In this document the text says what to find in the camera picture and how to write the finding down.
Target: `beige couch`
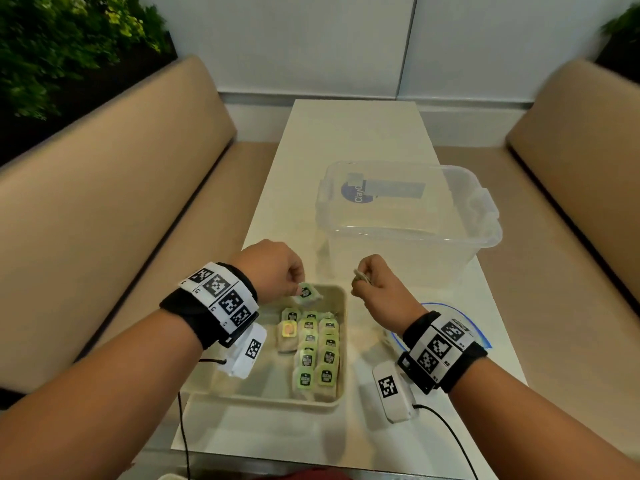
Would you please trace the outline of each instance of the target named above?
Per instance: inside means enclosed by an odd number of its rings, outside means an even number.
[[[436,152],[500,209],[503,241],[478,258],[525,376],[640,459],[640,319],[523,167],[640,299],[640,88],[571,62],[507,140]]]
[[[36,389],[241,249],[277,145],[235,133],[190,57],[0,169],[0,387]]]
[[[640,89],[578,61],[508,138],[635,297],[637,128]],[[0,387],[34,390],[240,250],[276,145],[234,135],[192,57],[0,169]],[[479,258],[529,384],[640,458],[638,317],[507,149],[436,151],[500,208]]]

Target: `beige tray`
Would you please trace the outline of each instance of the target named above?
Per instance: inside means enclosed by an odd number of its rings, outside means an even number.
[[[224,399],[253,401],[269,404],[297,404],[320,408],[332,408],[338,405],[344,393],[347,364],[347,315],[346,292],[340,286],[316,285],[324,299],[313,304],[318,312],[332,312],[340,325],[340,364],[336,400],[330,403],[303,401],[294,399],[291,391],[293,373],[293,355],[279,354],[276,349],[276,327],[280,322],[281,311],[289,306],[296,307],[291,298],[285,298],[260,308],[257,322],[267,329],[267,340],[262,346],[253,370],[247,379],[231,378],[217,370],[211,362],[200,362],[191,373],[181,390],[191,394],[207,394]],[[213,345],[203,354],[203,358],[222,358],[224,347]]]

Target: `foliage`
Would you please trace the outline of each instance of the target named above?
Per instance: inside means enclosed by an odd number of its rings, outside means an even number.
[[[621,35],[635,42],[640,37],[640,3],[633,3],[626,12],[602,26],[605,35]]]
[[[0,100],[20,116],[58,114],[56,81],[142,42],[169,50],[164,19],[140,0],[0,0]]]

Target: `white sensor device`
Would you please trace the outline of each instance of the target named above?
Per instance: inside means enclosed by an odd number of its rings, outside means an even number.
[[[375,366],[373,379],[378,387],[385,415],[390,422],[397,423],[418,416],[418,411],[413,408],[415,398],[411,388],[400,375],[400,369],[395,362],[389,360]]]
[[[218,370],[231,377],[247,379],[266,339],[267,330],[258,323],[252,323],[229,348],[227,363],[220,365]]]

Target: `hand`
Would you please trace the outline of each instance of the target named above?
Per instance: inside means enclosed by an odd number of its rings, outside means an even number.
[[[371,279],[372,285],[354,280],[351,294],[362,298],[373,319],[387,330],[402,337],[409,325],[427,313],[379,255],[364,258],[358,270]]]
[[[260,304],[302,293],[298,283],[305,280],[305,268],[284,242],[265,239],[242,250],[229,264],[249,278]]]

